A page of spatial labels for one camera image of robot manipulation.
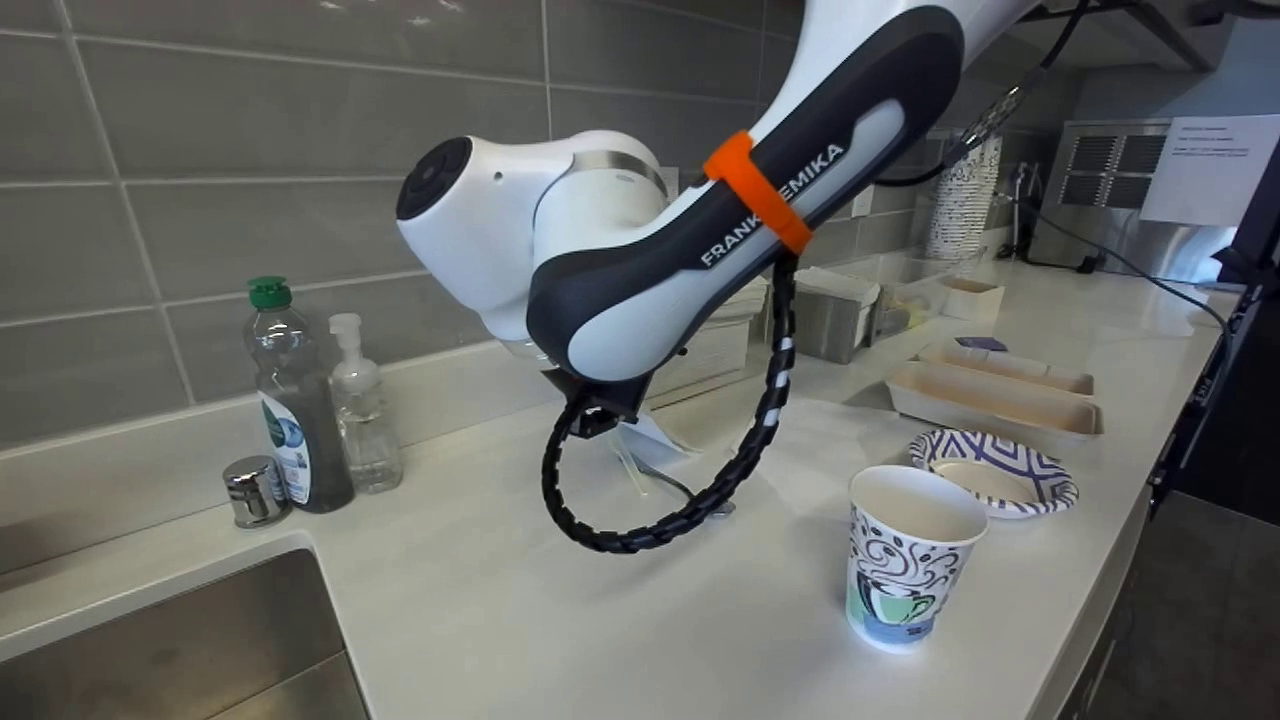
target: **white countertop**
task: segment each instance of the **white countertop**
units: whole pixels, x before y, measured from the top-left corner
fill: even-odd
[[[382,720],[1040,718],[1081,671],[1081,634],[1113,593],[1105,566],[1217,324],[1121,275],[1005,268],[1005,283],[995,337],[1093,374],[1105,435],[1066,458],[1084,491],[1073,513],[991,525],[920,648],[882,654],[840,613],[844,481],[924,433],[877,390],[911,352],[899,341],[852,366],[802,357],[785,433],[732,515],[674,547],[591,557],[552,527],[535,468],[562,408],[544,405],[409,449],[404,488],[332,515],[240,531],[212,510],[6,577],[0,660],[312,547]],[[751,405],[757,382],[664,419],[712,474]],[[598,525],[645,525],[680,504],[616,474],[609,445],[572,445],[563,478],[572,510]]]

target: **paper cup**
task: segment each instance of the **paper cup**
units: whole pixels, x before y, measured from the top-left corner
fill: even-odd
[[[987,513],[962,483],[905,465],[852,481],[844,613],[882,646],[915,646],[947,604]]]

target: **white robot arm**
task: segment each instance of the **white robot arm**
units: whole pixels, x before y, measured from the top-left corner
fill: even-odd
[[[399,231],[495,341],[547,362],[585,408],[637,418],[648,378],[696,324],[782,255],[802,255],[810,230],[936,125],[962,73],[1031,6],[810,0],[782,96],[676,201],[655,158],[620,134],[456,135],[409,171]]]

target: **sink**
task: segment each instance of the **sink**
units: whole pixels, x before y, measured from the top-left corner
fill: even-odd
[[[368,720],[312,551],[12,656],[0,707],[25,720]]]

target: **tile backsplash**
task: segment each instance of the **tile backsplash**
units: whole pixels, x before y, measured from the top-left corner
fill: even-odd
[[[483,341],[396,237],[415,158],[626,129],[696,167],[769,106],[802,10],[6,0],[0,449],[247,391],[261,272],[366,311],[384,366]],[[899,197],[833,245],[899,247],[909,218]]]

